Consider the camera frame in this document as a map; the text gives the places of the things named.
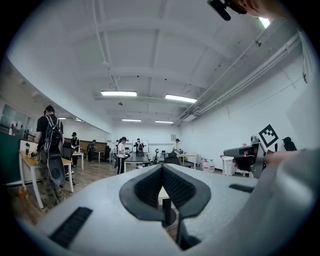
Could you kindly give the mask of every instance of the white ceiling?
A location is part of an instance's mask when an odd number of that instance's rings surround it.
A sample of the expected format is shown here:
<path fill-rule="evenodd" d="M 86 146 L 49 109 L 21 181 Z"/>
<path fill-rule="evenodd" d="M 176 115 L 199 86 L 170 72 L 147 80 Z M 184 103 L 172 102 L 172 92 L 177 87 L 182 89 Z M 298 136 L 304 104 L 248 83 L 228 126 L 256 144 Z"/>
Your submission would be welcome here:
<path fill-rule="evenodd" d="M 101 95 L 113 85 L 102 65 L 93 2 L 103 54 L 118 90 L 137 91 L 137 98 Z M 174 121 L 190 104 L 167 101 L 165 95 L 198 98 L 264 30 L 256 18 L 232 10 L 232 21 L 222 20 L 207 0 L 93 2 L 64 1 L 55 10 L 67 32 L 65 45 L 73 50 L 85 82 L 82 86 L 90 88 L 88 97 L 114 121 Z"/>

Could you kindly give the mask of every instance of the green partition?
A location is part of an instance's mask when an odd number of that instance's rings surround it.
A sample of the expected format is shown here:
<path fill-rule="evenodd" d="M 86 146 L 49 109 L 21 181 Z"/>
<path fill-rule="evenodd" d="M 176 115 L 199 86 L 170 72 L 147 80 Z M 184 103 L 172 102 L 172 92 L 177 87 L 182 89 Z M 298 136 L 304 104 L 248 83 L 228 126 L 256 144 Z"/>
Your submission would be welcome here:
<path fill-rule="evenodd" d="M 21 180 L 19 171 L 20 137 L 0 133 L 0 177 L 1 184 Z"/>

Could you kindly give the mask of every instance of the whiteboard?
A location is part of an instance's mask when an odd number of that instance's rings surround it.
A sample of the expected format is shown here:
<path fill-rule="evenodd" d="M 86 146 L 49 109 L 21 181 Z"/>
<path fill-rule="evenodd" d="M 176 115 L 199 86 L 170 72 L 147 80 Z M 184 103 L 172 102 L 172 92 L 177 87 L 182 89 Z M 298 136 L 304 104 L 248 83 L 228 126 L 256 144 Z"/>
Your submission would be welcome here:
<path fill-rule="evenodd" d="M 136 150 L 137 150 L 137 148 L 134 147 L 136 142 L 137 142 L 136 139 L 132 141 L 132 152 L 136 152 Z M 144 145 L 143 152 L 148 153 L 149 152 L 149 140 L 140 139 L 140 142 L 143 143 L 143 145 Z"/>

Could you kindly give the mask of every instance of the fluorescent light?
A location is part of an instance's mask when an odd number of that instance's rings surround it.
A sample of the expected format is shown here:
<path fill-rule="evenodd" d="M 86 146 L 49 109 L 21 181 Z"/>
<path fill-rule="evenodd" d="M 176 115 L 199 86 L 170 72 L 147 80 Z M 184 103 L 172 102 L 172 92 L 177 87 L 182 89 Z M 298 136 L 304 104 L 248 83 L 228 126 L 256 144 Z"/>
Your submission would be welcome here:
<path fill-rule="evenodd" d="M 120 91 L 120 90 L 102 90 L 101 94 L 103 96 L 132 96 L 136 97 L 136 91 Z"/>
<path fill-rule="evenodd" d="M 176 100 L 176 101 L 181 101 L 181 102 L 191 102 L 191 103 L 195 103 L 197 100 L 195 98 L 187 98 L 187 97 L 181 97 L 181 96 L 176 96 L 176 95 L 171 95 L 171 94 L 167 94 L 165 96 L 166 99 L 169 100 Z"/>
<path fill-rule="evenodd" d="M 141 122 L 141 120 L 135 120 L 135 119 L 122 119 L 122 121 L 127 121 L 127 122 Z"/>
<path fill-rule="evenodd" d="M 259 20 L 263 24 L 264 28 L 267 28 L 270 25 L 270 21 L 267 18 L 260 18 L 259 17 Z"/>
<path fill-rule="evenodd" d="M 165 123 L 165 124 L 173 124 L 174 122 L 170 121 L 155 121 L 156 123 Z"/>

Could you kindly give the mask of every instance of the camo pants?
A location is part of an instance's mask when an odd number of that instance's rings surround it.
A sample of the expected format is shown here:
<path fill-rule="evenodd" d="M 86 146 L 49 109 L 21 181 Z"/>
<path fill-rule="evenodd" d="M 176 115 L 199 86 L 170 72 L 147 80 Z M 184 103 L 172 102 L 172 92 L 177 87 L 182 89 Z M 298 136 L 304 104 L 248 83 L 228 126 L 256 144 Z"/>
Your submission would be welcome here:
<path fill-rule="evenodd" d="M 49 170 L 47 166 L 48 156 L 46 152 L 44 150 L 38 152 L 36 159 L 39 162 L 37 165 L 37 170 L 40 172 L 42 178 L 46 197 L 45 201 L 47 202 L 46 206 L 47 208 L 51 209 L 55 205 L 63 202 L 65 200 L 65 197 L 59 185 L 50 180 Z"/>

